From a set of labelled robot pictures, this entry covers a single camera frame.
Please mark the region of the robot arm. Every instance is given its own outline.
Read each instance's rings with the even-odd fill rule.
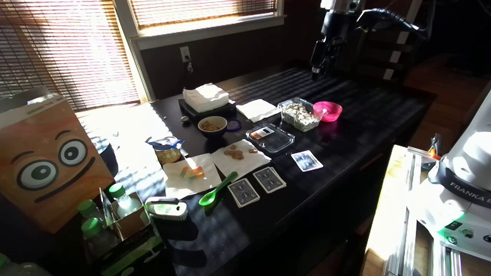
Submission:
[[[313,54],[310,57],[313,79],[318,79],[339,56],[347,36],[353,30],[366,33],[376,33],[396,25],[399,30],[418,34],[421,39],[432,37],[432,21],[435,16],[436,0],[430,13],[430,28],[419,28],[395,13],[387,10],[362,10],[362,0],[323,0],[323,8],[327,10],[321,36],[316,40]]]

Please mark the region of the wall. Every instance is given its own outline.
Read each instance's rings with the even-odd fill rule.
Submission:
[[[180,47],[143,51],[157,100],[181,94],[184,86],[217,83],[272,65],[309,62],[320,34],[321,0],[286,0],[286,25],[186,44],[195,74],[188,74]]]

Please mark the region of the window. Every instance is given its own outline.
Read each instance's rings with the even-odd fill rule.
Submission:
[[[117,0],[117,8],[140,50],[284,24],[283,0]]]
[[[138,96],[111,0],[3,0],[0,99],[46,86],[76,111]]]

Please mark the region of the cartoon face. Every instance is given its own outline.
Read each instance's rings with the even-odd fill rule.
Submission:
[[[0,194],[49,229],[112,183],[66,103],[0,129],[0,148]]]

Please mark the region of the small bowl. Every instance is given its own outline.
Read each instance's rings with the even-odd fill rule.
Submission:
[[[198,122],[198,131],[209,140],[221,139],[227,132],[229,122],[224,117],[204,117]]]
[[[313,105],[313,114],[321,117],[321,122],[332,123],[338,122],[339,116],[343,114],[343,106],[333,102],[318,102]]]

